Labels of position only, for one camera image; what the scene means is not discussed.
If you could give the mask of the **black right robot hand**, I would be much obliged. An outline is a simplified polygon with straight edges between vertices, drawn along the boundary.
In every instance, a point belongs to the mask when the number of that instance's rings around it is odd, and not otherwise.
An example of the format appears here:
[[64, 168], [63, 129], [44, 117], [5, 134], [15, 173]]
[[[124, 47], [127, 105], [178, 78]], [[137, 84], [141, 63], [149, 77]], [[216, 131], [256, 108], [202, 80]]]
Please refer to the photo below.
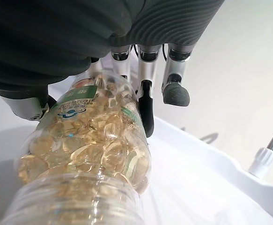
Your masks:
[[117, 67], [138, 50], [138, 102], [146, 136], [154, 130], [153, 64], [165, 53], [163, 101], [188, 106], [181, 81], [221, 0], [0, 0], [0, 96], [20, 118], [39, 121], [55, 100], [48, 85], [111, 54]]

